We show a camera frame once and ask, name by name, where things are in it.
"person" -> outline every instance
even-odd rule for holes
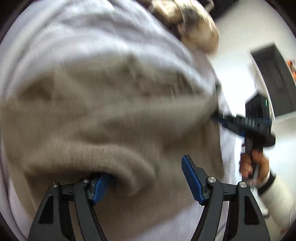
[[[275,175],[269,166],[269,160],[262,152],[253,150],[252,160],[260,165],[256,187],[258,194],[267,207],[272,219],[282,232],[293,233],[296,236],[296,201],[278,175]],[[241,154],[239,171],[242,177],[252,173],[251,157],[246,153]]]

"white floor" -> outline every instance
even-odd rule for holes
[[[275,43],[285,60],[296,58],[296,39],[281,16],[264,0],[239,0],[217,22],[220,48],[209,59],[222,83],[233,115],[245,115],[245,101],[256,91],[256,69],[250,50]],[[289,176],[288,186],[296,196],[296,120],[273,124],[276,145],[265,154],[271,168],[282,178]],[[242,138],[237,138],[235,161],[238,163]]]

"human hand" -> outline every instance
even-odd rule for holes
[[[252,160],[260,165],[259,173],[257,177],[257,183],[260,184],[269,173],[269,160],[264,157],[262,152],[253,150]],[[241,160],[239,164],[239,171],[243,177],[247,178],[249,174],[252,174],[253,169],[251,166],[251,158],[246,153],[241,154]]]

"white fabric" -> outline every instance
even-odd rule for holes
[[[201,68],[199,70],[197,66],[198,71],[196,71],[192,67],[194,61],[190,52],[174,36],[165,31],[162,25],[138,3],[130,0],[109,2],[103,0],[46,0],[43,2],[47,3],[46,9],[43,11],[40,11],[41,8],[36,9],[34,18],[24,27],[18,28],[20,32],[15,34],[17,37],[12,38],[8,33],[11,40],[14,40],[11,41],[10,47],[5,45],[7,51],[0,71],[2,96],[9,96],[19,85],[23,84],[24,80],[29,80],[30,76],[44,72],[57,63],[88,58],[93,54],[103,56],[106,52],[126,53],[127,51],[140,55],[147,63],[178,69],[192,79],[192,85],[196,88],[208,93],[213,91],[217,78],[213,69],[204,65],[208,63],[205,54],[196,53],[197,63]],[[97,22],[97,19],[93,17],[94,14],[104,15],[107,21]],[[45,34],[40,36],[38,33],[41,29]],[[118,38],[115,39],[114,36],[110,38],[108,31],[116,32]],[[143,45],[134,44],[135,39],[143,43],[145,48]],[[29,58],[23,59],[24,50],[29,44],[34,45],[34,43],[43,43],[43,47],[33,52]],[[223,96],[219,100],[219,107],[224,112],[229,112]],[[227,183],[235,181],[234,142],[234,135],[222,129],[221,149],[225,172],[222,181]],[[8,190],[9,203],[7,200],[0,200],[0,211],[3,212],[1,203],[6,202],[4,208],[6,210],[11,208],[11,213],[17,220],[22,235],[27,237],[32,221],[21,208],[13,186],[9,185]],[[202,207],[195,203],[173,219],[153,227],[133,240],[190,240],[201,213]],[[226,216],[227,207],[223,208],[220,226],[225,224]],[[13,229],[13,232],[17,233],[20,230]]]
[[[277,226],[288,230],[296,219],[296,200],[279,176],[260,198]]]

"blue gripper pad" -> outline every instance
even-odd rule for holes
[[[200,181],[198,180],[194,170],[185,156],[182,157],[181,165],[194,200],[198,201],[200,205],[203,205],[205,198],[202,194],[202,185],[200,184]]]
[[[94,197],[92,198],[92,202],[94,205],[103,200],[111,179],[112,176],[108,173],[102,173],[102,175],[100,176],[95,185]]]

